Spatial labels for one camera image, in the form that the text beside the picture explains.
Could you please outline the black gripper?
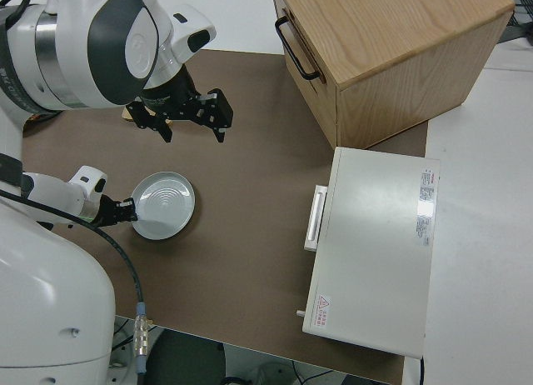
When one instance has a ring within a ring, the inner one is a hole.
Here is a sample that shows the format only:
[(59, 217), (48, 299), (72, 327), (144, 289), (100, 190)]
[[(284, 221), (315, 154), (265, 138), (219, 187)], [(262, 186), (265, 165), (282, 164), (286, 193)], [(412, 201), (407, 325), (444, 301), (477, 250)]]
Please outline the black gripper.
[(135, 202), (132, 197), (120, 202), (112, 200), (107, 195), (102, 195), (96, 216), (96, 226), (107, 227), (120, 222), (135, 222), (138, 220), (138, 216), (134, 210)]
[(223, 143), (226, 130), (232, 126), (232, 107), (219, 88), (199, 95), (187, 67), (182, 66), (169, 81), (143, 89), (142, 101), (130, 102), (126, 105), (126, 110), (138, 128), (158, 132), (169, 143), (172, 140), (172, 130), (165, 119), (195, 120), (194, 107), (197, 99), (201, 105), (197, 114), (199, 123), (210, 128), (217, 141)]

